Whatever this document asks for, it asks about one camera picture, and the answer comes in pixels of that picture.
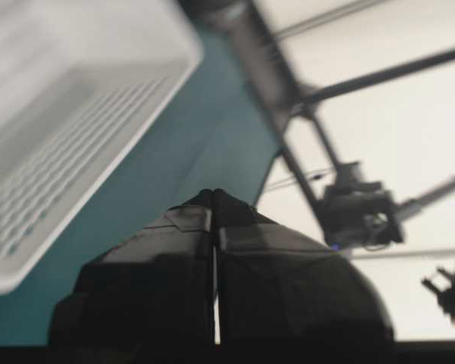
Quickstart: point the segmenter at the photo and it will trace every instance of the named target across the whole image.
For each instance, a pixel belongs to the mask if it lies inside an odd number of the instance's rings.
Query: black cable
[[[308,181],[311,181],[311,180],[321,180],[323,177],[326,177],[328,176],[330,173],[334,172],[333,168],[330,168],[330,171],[326,171],[325,173],[319,173],[319,174],[315,174],[311,177],[307,177],[306,180]],[[311,174],[315,173],[314,171],[312,172],[306,172],[304,175],[305,176],[310,176]],[[285,188],[285,187],[290,187],[290,186],[293,186],[294,184],[297,184],[297,181],[296,180],[293,180],[293,178],[289,178],[287,179],[289,182],[287,183],[280,183],[280,181],[277,181],[273,184],[269,184],[264,190],[263,190],[263,193],[267,193],[267,192],[272,192],[272,191],[276,191],[276,190],[280,190],[282,188]]]
[[[285,29],[279,30],[278,32],[275,33],[275,37],[279,40],[283,40],[290,38],[292,36],[297,36],[308,30],[331,23],[335,20],[341,19],[342,17],[355,14],[358,11],[362,11],[364,9],[370,8],[374,5],[378,5],[386,1],[388,0],[358,0],[355,2],[351,2],[347,5],[332,9],[330,11],[317,15],[316,17],[312,17],[300,23],[290,25]]]
[[[320,173],[324,173],[324,172],[328,172],[328,171],[333,171],[334,168],[333,167],[327,167],[327,168],[320,168],[320,169],[315,169],[313,171],[308,171],[308,172],[304,172],[303,175],[308,177],[312,174],[320,174]],[[272,188],[272,187],[276,187],[277,185],[279,184],[285,184],[286,182],[293,182],[295,180],[295,177],[294,176],[289,176],[289,177],[286,177],[286,178],[282,178],[280,180],[277,180],[275,182],[272,182],[270,183],[268,186],[265,187],[265,189],[269,189],[269,188]]]

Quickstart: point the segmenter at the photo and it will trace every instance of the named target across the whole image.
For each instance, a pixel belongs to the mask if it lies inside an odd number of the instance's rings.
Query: white ceiling
[[[271,28],[280,30],[348,2],[257,3]],[[299,80],[326,86],[455,47],[455,0],[391,0],[290,37],[281,47]],[[455,62],[330,99],[319,116],[340,158],[361,161],[366,179],[382,180],[397,201],[455,175]],[[306,171],[329,166],[310,124],[295,120],[287,140]],[[268,184],[286,176],[284,163],[277,161]],[[320,193],[330,182],[316,182],[315,190]],[[296,186],[263,194],[258,208],[322,239]],[[405,228],[406,244],[385,253],[455,248],[455,195],[408,221]],[[357,262],[385,298],[399,339],[455,338],[450,320],[419,283],[440,263],[451,268],[455,256]]]

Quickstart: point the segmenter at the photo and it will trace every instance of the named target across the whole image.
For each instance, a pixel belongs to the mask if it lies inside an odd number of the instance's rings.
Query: white plastic basket
[[[165,0],[0,0],[0,293],[14,289],[201,58]]]

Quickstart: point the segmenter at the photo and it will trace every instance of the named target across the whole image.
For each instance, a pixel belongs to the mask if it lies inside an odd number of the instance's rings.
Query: teal table surface
[[[203,188],[254,202],[277,146],[224,40],[197,28],[204,61],[24,282],[0,296],[0,345],[43,345],[80,267]]]

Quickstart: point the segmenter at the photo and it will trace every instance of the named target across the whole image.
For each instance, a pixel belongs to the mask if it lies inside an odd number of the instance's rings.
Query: metal rod
[[[428,288],[431,292],[433,292],[436,296],[440,296],[441,292],[440,290],[427,278],[422,280],[423,286]]]
[[[268,123],[271,125],[271,129],[274,132],[275,138],[280,146],[281,155],[287,163],[287,167],[291,170],[295,179],[302,190],[303,195],[305,196],[307,202],[310,204],[310,207],[313,210],[315,217],[317,218],[319,224],[322,226],[322,217],[320,215],[319,201],[315,196],[312,188],[306,180],[305,174],[303,173],[301,167],[299,166],[295,156],[293,155],[290,147],[284,139],[283,132],[277,129],[276,124],[273,121],[268,120]]]
[[[316,17],[311,17],[310,19],[300,21],[299,23],[296,23],[294,25],[290,25],[289,27],[286,27],[285,29],[276,32],[274,36],[278,40],[287,39],[290,38],[291,36],[296,36],[308,30],[320,27],[321,25],[324,24],[331,23],[334,20],[341,19],[342,17],[346,17],[347,15],[357,13],[361,10],[370,8],[374,5],[379,5],[387,1],[389,0],[359,0],[356,2],[351,2],[347,5],[317,15]]]
[[[450,282],[453,282],[453,280],[455,279],[455,276],[452,275],[450,272],[446,271],[445,268],[439,267],[437,269],[437,272],[443,275]]]
[[[322,126],[321,121],[315,114],[307,115],[306,117],[312,121],[312,124],[317,130],[318,137],[322,141],[322,144],[325,147],[325,151],[327,152],[328,157],[332,162],[332,165],[334,166],[335,170],[338,171],[340,169],[340,160],[337,157],[337,153],[335,152],[334,147],[331,141],[329,140],[328,135],[325,132],[325,129]]]
[[[443,199],[453,192],[455,192],[455,177],[450,182],[442,184],[441,186],[418,197],[418,202],[421,207],[426,207],[437,202],[439,199]]]
[[[404,221],[420,213],[423,208],[429,206],[444,197],[455,192],[455,177],[450,182],[440,185],[415,199],[403,202],[396,211],[396,219]]]
[[[419,252],[402,252],[402,253],[375,253],[351,256],[350,260],[373,260],[373,259],[400,259],[400,258],[444,258],[448,256],[455,256],[454,249],[435,249],[425,250]]]
[[[374,72],[365,76],[353,78],[341,83],[336,83],[331,86],[326,86],[315,92],[307,95],[304,98],[306,104],[313,104],[320,102],[331,97],[343,95],[357,91],[358,89],[364,89],[369,86],[374,86],[385,81],[393,80],[398,77],[406,76],[414,72],[425,70],[426,68],[438,66],[444,62],[455,60],[455,49],[449,52],[442,52],[436,55],[431,55],[426,58],[420,58],[419,60],[400,64],[399,66],[390,67],[383,71]]]

